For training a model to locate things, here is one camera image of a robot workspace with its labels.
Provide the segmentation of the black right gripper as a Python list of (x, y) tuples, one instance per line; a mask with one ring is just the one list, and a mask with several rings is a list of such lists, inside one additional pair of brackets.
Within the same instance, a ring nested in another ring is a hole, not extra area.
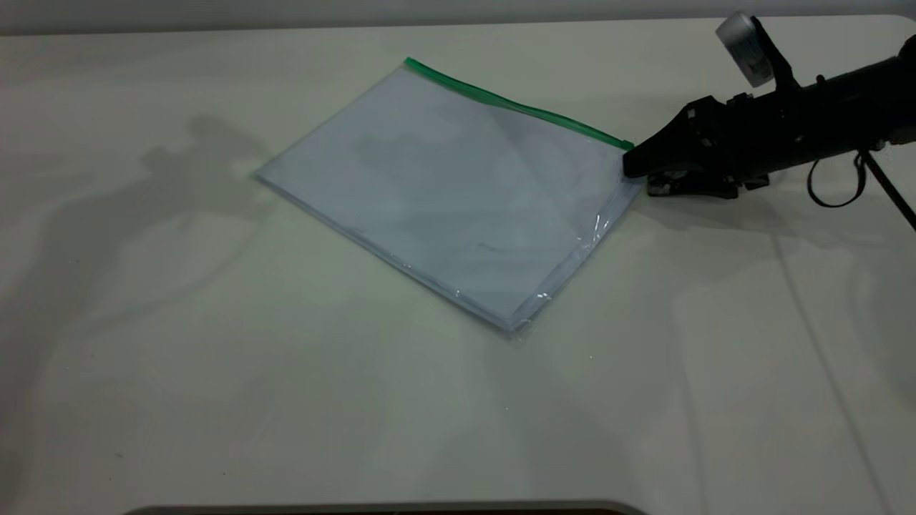
[(690, 102), (657, 134), (625, 153), (623, 173), (631, 179), (648, 177), (651, 197), (733, 200), (741, 188), (768, 187), (770, 173), (760, 172), (754, 153), (762, 150), (762, 120), (775, 106), (775, 92)]

